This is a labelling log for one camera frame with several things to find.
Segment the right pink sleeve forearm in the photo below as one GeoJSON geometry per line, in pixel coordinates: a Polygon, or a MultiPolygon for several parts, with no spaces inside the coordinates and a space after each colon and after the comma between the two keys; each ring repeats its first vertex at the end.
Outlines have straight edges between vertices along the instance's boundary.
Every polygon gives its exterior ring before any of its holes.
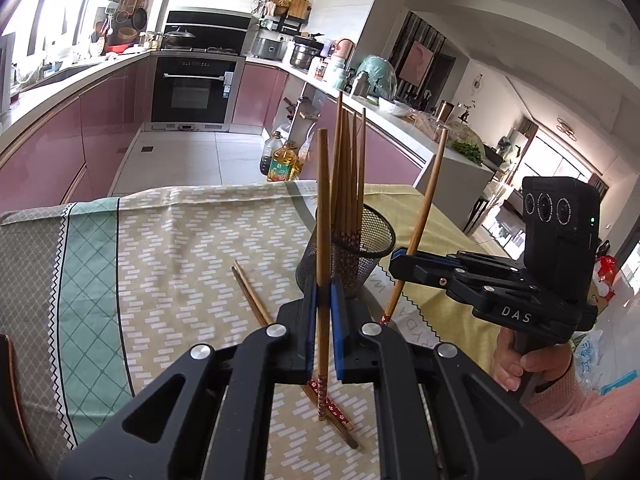
{"type": "Polygon", "coordinates": [[[639,415],[639,379],[602,396],[587,392],[577,381],[575,367],[525,407],[584,464],[612,456],[639,415]]]}

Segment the right hand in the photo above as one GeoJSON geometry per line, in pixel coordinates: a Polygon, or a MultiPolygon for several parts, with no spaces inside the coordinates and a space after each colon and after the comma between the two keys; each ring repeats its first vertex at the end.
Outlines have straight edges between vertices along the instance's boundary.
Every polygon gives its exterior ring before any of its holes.
{"type": "Polygon", "coordinates": [[[570,344],[556,344],[528,352],[518,353],[514,347],[515,333],[501,327],[497,337],[492,364],[492,377],[506,391],[516,391],[525,373],[539,376],[539,383],[547,385],[560,379],[573,361],[570,344]]]}

